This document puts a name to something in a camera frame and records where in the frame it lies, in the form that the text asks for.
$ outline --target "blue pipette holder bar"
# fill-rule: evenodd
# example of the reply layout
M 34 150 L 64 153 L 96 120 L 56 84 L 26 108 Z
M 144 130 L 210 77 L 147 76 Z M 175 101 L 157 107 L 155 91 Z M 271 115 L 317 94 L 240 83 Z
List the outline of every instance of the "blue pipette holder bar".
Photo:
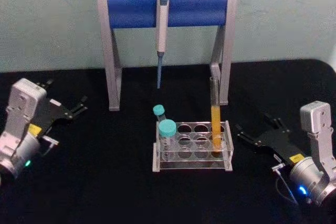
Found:
M 97 2 L 109 109 L 119 111 L 122 67 L 113 30 L 155 27 L 156 0 L 97 0 Z M 236 6 L 237 0 L 170 0 L 169 6 L 169 27 L 218 26 L 210 67 L 212 76 L 220 80 L 221 105 L 228 104 Z

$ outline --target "light green wall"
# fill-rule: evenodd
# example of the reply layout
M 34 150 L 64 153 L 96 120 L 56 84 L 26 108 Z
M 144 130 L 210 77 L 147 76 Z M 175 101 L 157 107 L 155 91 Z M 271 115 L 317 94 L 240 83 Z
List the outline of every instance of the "light green wall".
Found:
M 336 68 L 336 0 L 238 4 L 235 61 L 318 58 Z M 0 72 L 103 66 L 96 0 L 0 0 L 0 13 Z M 215 31 L 170 28 L 165 64 L 209 62 Z M 156 64 L 154 29 L 116 36 L 123 65 Z

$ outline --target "pipette stand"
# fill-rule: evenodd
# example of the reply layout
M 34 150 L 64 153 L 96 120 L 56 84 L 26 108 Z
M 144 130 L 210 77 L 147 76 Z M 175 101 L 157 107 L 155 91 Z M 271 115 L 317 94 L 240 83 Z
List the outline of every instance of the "pipette stand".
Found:
M 164 169 L 224 169 L 232 171 L 233 144 L 228 121 L 222 122 L 221 148 L 212 143 L 211 122 L 176 123 L 175 142 L 167 146 L 159 139 L 153 148 L 153 172 Z
M 154 28 L 156 0 L 97 0 L 97 2 L 109 110 L 119 111 L 122 67 L 113 29 Z M 227 105 L 237 0 L 170 0 L 170 2 L 169 27 L 218 26 L 210 68 L 211 75 L 220 80 L 220 104 Z

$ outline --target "black tablecloth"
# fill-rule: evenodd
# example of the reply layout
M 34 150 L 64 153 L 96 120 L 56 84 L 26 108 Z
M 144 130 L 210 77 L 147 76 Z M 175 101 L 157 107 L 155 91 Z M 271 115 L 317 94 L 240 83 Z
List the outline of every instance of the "black tablecloth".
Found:
M 156 68 L 124 69 L 119 112 L 108 111 L 103 69 L 1 73 L 1 131 L 10 87 L 22 77 L 53 78 L 49 97 L 70 108 L 87 95 L 89 110 L 72 124 L 55 126 L 49 135 L 60 145 L 45 158 L 34 158 L 15 184 L 1 189 L 0 223 L 333 223 L 324 211 L 305 204 L 286 174 L 300 206 L 281 198 L 270 169 L 276 160 L 256 154 L 234 129 L 239 123 L 260 134 L 268 129 L 262 121 L 267 112 L 283 119 L 291 141 L 309 155 L 300 107 L 315 100 L 330 103 L 336 123 L 336 75 L 321 61 L 232 65 L 229 106 L 221 108 L 235 148 L 230 173 L 152 173 L 152 107 L 163 104 L 176 122 L 210 121 L 206 65 L 164 67 L 160 91 Z

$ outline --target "tube cap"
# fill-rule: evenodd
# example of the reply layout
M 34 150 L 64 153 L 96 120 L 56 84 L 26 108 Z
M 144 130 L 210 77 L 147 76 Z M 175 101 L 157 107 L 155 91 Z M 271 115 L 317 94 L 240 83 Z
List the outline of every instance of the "tube cap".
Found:
M 159 133 L 161 136 L 170 137 L 176 133 L 176 123 L 173 120 L 165 119 L 159 123 Z
M 164 114 L 164 107 L 161 104 L 158 104 L 153 107 L 154 115 L 162 115 Z

